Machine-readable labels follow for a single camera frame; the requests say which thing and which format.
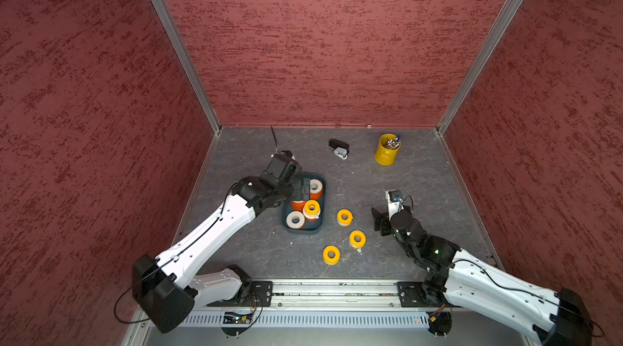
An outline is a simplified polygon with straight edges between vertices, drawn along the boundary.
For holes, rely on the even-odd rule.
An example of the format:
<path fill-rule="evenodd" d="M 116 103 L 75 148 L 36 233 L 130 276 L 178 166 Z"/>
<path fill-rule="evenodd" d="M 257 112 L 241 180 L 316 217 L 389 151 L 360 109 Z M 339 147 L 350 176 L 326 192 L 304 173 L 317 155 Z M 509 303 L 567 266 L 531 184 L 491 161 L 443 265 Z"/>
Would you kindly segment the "orange sealing tape roll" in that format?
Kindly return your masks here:
<path fill-rule="evenodd" d="M 288 229 L 301 230 L 305 226 L 306 218 L 301 211 L 292 211 L 286 217 Z"/>
<path fill-rule="evenodd" d="M 302 201 L 291 201 L 290 202 L 290 206 L 292 207 L 292 209 L 294 211 L 300 211 L 302 212 L 304 207 L 305 207 L 306 201 L 302 200 Z"/>
<path fill-rule="evenodd" d="M 319 200 L 324 191 L 324 184 L 321 180 L 311 179 L 309 183 L 310 188 L 310 199 L 311 200 Z"/>

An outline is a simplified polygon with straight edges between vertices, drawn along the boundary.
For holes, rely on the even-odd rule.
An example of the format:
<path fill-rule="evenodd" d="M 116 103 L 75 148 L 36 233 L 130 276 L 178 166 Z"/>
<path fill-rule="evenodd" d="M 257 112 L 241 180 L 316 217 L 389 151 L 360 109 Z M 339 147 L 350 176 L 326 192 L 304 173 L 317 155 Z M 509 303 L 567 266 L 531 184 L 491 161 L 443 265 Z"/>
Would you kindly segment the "teal storage box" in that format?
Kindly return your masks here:
<path fill-rule="evenodd" d="M 319 182 L 321 182 L 322 185 L 326 185 L 325 179 L 320 175 L 311 174 L 311 173 L 302 173 L 300 177 L 303 183 L 307 183 L 308 181 L 311 181 L 311 180 L 319 180 Z M 282 211 L 281 211 L 281 224 L 284 227 L 284 229 L 287 230 L 287 232 L 291 232 L 295 234 L 303 234 L 303 235 L 312 235 L 312 234 L 318 233 L 321 230 L 323 222 L 324 222 L 325 198 L 326 196 L 322 194 L 317 200 L 321 208 L 319 219 L 316 219 L 315 221 L 305 221 L 301 229 L 293 229 L 287 225 L 287 216 L 290 213 L 292 213 L 294 209 L 292 208 L 290 204 L 283 204 Z"/>

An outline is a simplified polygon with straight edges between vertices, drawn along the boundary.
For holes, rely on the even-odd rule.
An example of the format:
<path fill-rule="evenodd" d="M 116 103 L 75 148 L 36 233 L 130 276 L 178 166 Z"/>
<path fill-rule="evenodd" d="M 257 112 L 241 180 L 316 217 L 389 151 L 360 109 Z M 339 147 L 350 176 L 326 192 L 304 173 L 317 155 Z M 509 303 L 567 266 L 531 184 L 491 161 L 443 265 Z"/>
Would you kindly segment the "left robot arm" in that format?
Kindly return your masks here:
<path fill-rule="evenodd" d="M 203 276 L 199 271 L 238 230 L 290 201 L 301 183 L 299 163 L 274 154 L 261 175 L 237 180 L 214 213 L 181 241 L 134 262 L 132 298 L 161 333 L 177 328 L 197 305 L 247 297 L 251 279 L 240 267 Z"/>

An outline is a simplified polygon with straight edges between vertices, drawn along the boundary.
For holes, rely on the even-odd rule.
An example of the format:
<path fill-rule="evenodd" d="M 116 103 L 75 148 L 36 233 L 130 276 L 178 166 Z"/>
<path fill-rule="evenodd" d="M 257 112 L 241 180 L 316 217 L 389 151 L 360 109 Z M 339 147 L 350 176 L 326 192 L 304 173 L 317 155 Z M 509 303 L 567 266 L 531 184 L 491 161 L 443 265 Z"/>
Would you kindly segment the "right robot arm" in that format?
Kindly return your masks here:
<path fill-rule="evenodd" d="M 590 345 L 595 324 L 582 297 L 512 276 L 464 248 L 426 232 L 408 206 L 372 210 L 374 229 L 393 237 L 427 277 L 420 296 L 428 305 L 466 308 L 504 324 L 540 345 Z"/>

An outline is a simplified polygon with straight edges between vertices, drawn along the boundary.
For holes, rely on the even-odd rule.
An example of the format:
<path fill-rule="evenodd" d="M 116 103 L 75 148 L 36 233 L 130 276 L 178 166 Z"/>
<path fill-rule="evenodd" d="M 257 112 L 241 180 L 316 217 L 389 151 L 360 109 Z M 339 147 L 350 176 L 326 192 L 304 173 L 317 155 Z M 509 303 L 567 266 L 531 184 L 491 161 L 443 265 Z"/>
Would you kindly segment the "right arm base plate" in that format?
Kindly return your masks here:
<path fill-rule="evenodd" d="M 399 281 L 396 283 L 397 296 L 402 308 L 439 309 L 455 308 L 443 295 L 443 287 L 431 280 Z"/>

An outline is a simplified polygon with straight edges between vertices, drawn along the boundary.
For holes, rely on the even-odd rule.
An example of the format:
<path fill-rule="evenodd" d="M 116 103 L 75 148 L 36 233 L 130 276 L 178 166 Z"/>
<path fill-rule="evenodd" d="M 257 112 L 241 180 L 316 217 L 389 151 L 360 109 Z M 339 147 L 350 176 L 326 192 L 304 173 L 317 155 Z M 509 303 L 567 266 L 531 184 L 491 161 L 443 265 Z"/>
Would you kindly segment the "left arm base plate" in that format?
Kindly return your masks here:
<path fill-rule="evenodd" d="M 252 280 L 243 284 L 237 294 L 230 300 L 209 304 L 210 307 L 247 307 L 252 308 L 256 303 L 266 308 L 271 306 L 273 298 L 273 281 Z"/>

